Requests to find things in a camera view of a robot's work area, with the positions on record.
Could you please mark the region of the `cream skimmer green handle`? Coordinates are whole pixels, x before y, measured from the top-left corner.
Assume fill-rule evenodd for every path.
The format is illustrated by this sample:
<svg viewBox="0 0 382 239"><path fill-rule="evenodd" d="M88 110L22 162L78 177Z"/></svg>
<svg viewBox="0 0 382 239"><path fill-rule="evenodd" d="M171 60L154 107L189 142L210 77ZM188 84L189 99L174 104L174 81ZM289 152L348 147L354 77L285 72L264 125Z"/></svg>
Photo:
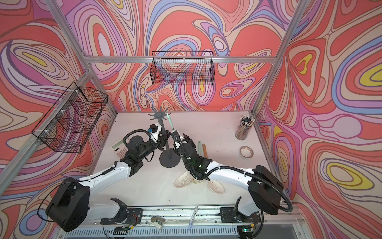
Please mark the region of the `cream skimmer green handle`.
<svg viewBox="0 0 382 239"><path fill-rule="evenodd" d="M197 152L200 156L205 156L201 141L198 141ZM198 183L201 183L202 181L192 178L191 182L194 184L198 184Z"/></svg>

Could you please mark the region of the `grey utensil rack stand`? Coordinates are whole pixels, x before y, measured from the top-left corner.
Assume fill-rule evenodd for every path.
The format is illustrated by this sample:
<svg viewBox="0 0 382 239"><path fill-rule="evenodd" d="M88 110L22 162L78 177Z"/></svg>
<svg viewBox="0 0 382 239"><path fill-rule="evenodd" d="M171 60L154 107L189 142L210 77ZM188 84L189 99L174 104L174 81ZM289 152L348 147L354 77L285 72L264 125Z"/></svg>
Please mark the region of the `grey utensil rack stand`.
<svg viewBox="0 0 382 239"><path fill-rule="evenodd" d="M151 120L157 120L159 125L161 126L161 133L162 135L166 134L166 129L164 126L164 120L166 120L166 112L167 109L162 110L160 107L158 110L153 110L152 114L149 114L153 118ZM174 149L169 148L169 144L167 142L168 140L165 140L164 143L164 151L159 156L160 164L165 168L174 168L177 166L180 162L180 157L175 153Z"/></svg>

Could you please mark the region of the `dark grey skimmer green handle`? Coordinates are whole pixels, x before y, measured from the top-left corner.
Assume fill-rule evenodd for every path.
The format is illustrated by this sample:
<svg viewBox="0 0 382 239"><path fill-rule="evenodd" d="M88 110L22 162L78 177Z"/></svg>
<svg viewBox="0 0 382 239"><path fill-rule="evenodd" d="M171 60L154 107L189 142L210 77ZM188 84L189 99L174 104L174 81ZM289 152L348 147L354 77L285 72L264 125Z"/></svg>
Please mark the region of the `dark grey skimmer green handle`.
<svg viewBox="0 0 382 239"><path fill-rule="evenodd" d="M174 131L174 130L175 130L175 127L174 127L174 124L173 124L173 122L172 122L172 120L171 120L170 114L169 114L169 113L166 113L166 117L167 117L167 120L168 120L168 122L169 122L169 124L170 124L170 127L171 127L172 131Z"/></svg>

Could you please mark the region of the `cream skimmer wooden handle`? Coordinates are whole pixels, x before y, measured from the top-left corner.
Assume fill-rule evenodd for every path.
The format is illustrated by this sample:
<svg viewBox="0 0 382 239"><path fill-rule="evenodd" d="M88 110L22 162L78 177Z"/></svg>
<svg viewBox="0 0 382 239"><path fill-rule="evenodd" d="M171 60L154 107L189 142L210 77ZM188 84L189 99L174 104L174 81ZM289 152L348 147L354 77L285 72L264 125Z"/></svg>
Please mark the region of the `cream skimmer wooden handle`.
<svg viewBox="0 0 382 239"><path fill-rule="evenodd" d="M204 143L202 144L202 149L203 149L204 157L208 158L207 148L206 148L206 145ZM225 193L224 186L216 180L209 180L208 181L208 187L214 193L217 193L217 194L224 194Z"/></svg>
<svg viewBox="0 0 382 239"><path fill-rule="evenodd" d="M192 178L190 173L186 171L175 180L174 186L176 188L186 187L188 184L190 184L191 180Z"/></svg>

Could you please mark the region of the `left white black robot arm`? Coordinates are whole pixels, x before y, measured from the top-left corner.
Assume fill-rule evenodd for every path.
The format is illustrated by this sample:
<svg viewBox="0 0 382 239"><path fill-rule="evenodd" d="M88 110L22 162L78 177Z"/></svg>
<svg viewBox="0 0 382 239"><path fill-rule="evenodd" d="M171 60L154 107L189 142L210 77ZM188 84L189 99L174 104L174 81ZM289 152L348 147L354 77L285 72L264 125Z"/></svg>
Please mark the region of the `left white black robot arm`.
<svg viewBox="0 0 382 239"><path fill-rule="evenodd" d="M127 150L122 159L93 175L80 179L68 177L52 190L55 194L45 209L45 221L56 223L66 232L88 221L101 220L115 225L127 223L127 205L121 200L111 198L96 203L91 199L114 183L136 174L148 155L154 155L156 149L164 149L170 135L167 130L161 132L158 124L152 124L148 130L137 129L128 133L120 143Z"/></svg>

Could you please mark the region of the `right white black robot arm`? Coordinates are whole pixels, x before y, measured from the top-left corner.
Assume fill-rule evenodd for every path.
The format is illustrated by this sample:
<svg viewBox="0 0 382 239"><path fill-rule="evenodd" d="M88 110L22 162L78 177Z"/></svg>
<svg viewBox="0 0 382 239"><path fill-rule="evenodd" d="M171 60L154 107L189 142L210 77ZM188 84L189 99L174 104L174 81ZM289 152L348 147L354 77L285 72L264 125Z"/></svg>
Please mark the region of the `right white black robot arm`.
<svg viewBox="0 0 382 239"><path fill-rule="evenodd" d="M223 165L200 156L196 145L187 135L180 135L174 130L171 137L175 152L193 179L225 182L246 191L244 196L238 197L237 215L248 218L257 212L277 215L279 211L293 211L292 202L284 194L282 183L266 167L257 165L254 169L241 169Z"/></svg>

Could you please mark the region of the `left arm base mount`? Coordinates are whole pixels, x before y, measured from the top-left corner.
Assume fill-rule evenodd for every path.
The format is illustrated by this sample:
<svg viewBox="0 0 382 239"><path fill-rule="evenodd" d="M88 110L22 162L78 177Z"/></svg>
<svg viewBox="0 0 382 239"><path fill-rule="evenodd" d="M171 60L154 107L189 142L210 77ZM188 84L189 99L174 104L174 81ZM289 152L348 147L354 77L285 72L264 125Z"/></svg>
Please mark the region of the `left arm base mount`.
<svg viewBox="0 0 382 239"><path fill-rule="evenodd" d="M128 208L127 205L117 198L111 198L112 202L118 205L118 211L112 218L102 218L102 225L130 225L136 226L141 222L143 209Z"/></svg>

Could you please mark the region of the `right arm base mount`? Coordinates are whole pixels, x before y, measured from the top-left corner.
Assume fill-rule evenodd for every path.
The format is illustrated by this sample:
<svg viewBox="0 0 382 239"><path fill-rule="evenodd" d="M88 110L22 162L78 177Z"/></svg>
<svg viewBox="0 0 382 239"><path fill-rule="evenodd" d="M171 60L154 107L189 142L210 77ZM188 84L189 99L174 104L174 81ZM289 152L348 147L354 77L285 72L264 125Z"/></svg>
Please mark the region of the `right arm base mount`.
<svg viewBox="0 0 382 239"><path fill-rule="evenodd" d="M262 221L262 218L258 212L253 213L250 216L245 216L244 214L238 211L238 205L241 198L241 196L238 197L234 207L220 208L220 213L218 215L221 217L221 221L223 223L260 223Z"/></svg>

